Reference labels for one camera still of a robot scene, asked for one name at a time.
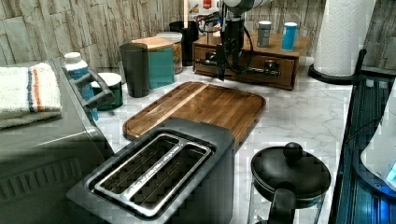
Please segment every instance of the paper towel roll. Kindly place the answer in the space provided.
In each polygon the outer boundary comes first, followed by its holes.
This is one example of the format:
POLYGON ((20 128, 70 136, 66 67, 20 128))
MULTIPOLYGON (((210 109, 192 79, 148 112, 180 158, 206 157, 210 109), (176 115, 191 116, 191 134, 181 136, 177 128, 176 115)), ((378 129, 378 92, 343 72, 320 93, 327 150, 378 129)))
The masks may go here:
POLYGON ((314 68, 332 77, 354 74, 375 0, 327 0, 314 68))

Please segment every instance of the drawer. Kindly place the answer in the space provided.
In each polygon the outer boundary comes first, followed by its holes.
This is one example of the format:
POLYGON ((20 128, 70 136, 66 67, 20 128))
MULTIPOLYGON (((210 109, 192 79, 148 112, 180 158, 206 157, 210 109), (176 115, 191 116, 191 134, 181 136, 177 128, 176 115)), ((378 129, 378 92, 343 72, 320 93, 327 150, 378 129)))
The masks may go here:
MULTIPOLYGON (((204 59, 205 55, 208 52, 215 52, 215 49, 210 48, 202 48, 202 47, 194 47, 194 59, 204 59)), ((248 64, 248 59, 250 55, 248 53, 244 53, 240 58, 240 64, 246 66, 248 64)), ((231 69, 226 69, 226 78, 250 82, 268 86, 279 87, 282 89, 292 90, 294 86, 295 79, 295 64, 297 64, 296 60, 293 59, 284 59, 277 58, 271 56, 265 56, 260 54, 254 54, 249 67, 255 69, 264 69, 264 64, 266 62, 272 62, 277 64, 277 69, 273 72, 246 72, 244 74, 237 75, 231 69)), ((214 76, 218 75, 216 67, 208 67, 200 64, 193 65, 194 72, 196 74, 214 76)))

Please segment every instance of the kitchen towel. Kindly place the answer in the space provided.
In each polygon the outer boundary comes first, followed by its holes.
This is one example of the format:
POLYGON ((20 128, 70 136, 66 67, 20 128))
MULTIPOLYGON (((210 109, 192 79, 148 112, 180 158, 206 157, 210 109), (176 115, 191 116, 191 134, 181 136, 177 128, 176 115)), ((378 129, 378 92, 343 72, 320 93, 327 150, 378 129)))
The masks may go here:
POLYGON ((59 115, 61 94, 51 67, 0 67, 0 129, 59 115))
POLYGON ((320 29, 314 68, 332 77, 354 74, 375 0, 328 0, 320 29))

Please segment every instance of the paper towel holder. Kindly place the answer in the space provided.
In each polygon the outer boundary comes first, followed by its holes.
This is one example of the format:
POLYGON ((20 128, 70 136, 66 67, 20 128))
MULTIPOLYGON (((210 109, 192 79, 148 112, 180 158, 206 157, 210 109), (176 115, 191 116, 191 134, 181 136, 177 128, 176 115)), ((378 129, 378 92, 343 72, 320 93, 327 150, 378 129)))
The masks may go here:
POLYGON ((308 70, 308 75, 311 76, 312 78, 325 82, 328 84, 333 84, 333 85, 352 85, 356 82, 358 82, 361 78, 361 66, 363 65, 363 60, 364 56, 366 55, 367 50, 366 49, 361 49, 359 51, 359 58, 358 61, 356 62, 356 68, 355 68, 355 73, 349 77, 333 77, 333 76, 328 76, 326 74, 320 73, 314 68, 314 64, 311 64, 309 66, 308 70))

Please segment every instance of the wooden wall panel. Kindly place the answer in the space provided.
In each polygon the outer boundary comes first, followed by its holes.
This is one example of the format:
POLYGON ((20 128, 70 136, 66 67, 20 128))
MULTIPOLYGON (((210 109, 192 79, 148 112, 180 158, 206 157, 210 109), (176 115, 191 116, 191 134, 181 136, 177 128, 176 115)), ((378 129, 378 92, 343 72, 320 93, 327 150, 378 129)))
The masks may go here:
MULTIPOLYGON (((81 52, 93 69, 118 67, 119 46, 131 39, 169 30, 182 19, 182 0, 0 0, 0 65, 62 57, 81 52)), ((272 21, 282 33, 285 21, 299 24, 314 56, 326 0, 273 0, 247 13, 257 29, 272 21)), ((365 41, 366 65, 396 69, 396 4, 377 0, 365 41)))
POLYGON ((274 34, 283 32, 285 22, 296 22, 299 25, 299 35, 307 35, 311 38, 307 55, 314 56, 325 4, 325 0, 274 0, 250 10, 247 13, 247 20, 253 21, 255 30, 259 21, 271 21, 271 33, 274 34))
POLYGON ((365 40, 367 54, 363 64, 396 70, 396 3, 377 0, 365 40))

